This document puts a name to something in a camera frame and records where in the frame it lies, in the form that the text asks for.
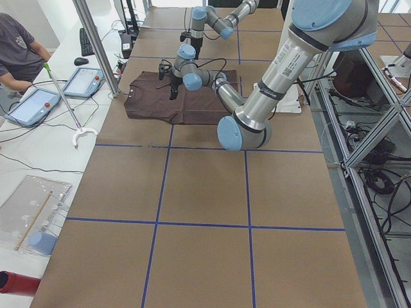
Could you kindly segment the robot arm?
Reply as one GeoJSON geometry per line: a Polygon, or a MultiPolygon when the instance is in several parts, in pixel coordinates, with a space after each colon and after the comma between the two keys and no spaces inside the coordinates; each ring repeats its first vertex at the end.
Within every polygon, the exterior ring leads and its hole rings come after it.
{"type": "Polygon", "coordinates": [[[271,111],[317,54],[370,46],[376,39],[378,1],[294,1],[288,38],[251,95],[244,99],[224,73],[201,69],[197,51],[182,44],[170,69],[171,98],[178,87],[211,87],[230,115],[220,119],[217,135],[230,151],[260,148],[271,138],[271,111]]]}
{"type": "Polygon", "coordinates": [[[225,18],[221,18],[212,6],[194,7],[191,14],[191,28],[187,30],[186,36],[190,39],[190,44],[195,49],[195,59],[198,60],[203,45],[206,24],[217,32],[219,37],[227,40],[240,21],[246,16],[253,14],[258,5],[258,0],[244,0],[225,18]]]}

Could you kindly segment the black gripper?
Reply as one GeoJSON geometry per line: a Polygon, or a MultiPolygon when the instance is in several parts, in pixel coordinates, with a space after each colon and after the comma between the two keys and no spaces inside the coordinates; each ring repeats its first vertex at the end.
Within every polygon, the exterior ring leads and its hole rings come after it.
{"type": "Polygon", "coordinates": [[[170,100],[177,99],[179,94],[179,85],[182,85],[182,76],[175,66],[170,69],[170,100]]]}
{"type": "Polygon", "coordinates": [[[203,45],[203,38],[191,37],[190,43],[195,49],[195,60],[198,60],[203,45]]]}

